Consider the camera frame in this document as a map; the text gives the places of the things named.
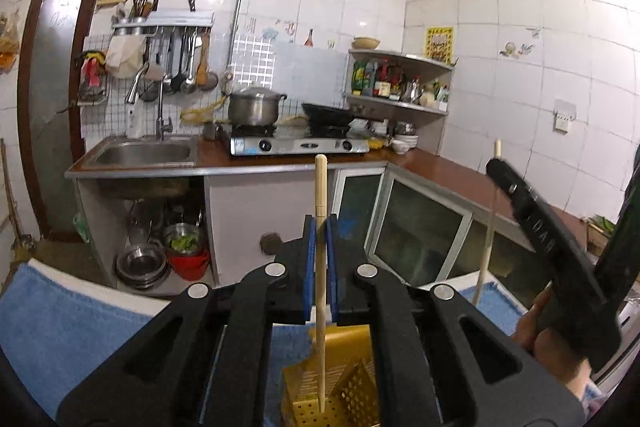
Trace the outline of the person's right hand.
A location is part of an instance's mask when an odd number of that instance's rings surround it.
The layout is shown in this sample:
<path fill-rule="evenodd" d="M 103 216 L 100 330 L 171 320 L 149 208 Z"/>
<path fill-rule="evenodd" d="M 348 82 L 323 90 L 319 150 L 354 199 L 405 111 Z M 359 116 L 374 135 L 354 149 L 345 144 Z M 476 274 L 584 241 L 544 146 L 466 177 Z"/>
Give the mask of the person's right hand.
<path fill-rule="evenodd" d="M 518 320 L 512 339 L 581 400 L 591 374 L 589 361 L 574 352 L 555 329 L 540 329 L 538 326 L 538 320 L 552 296 L 551 285 L 548 285 L 535 298 L 533 306 Z"/>

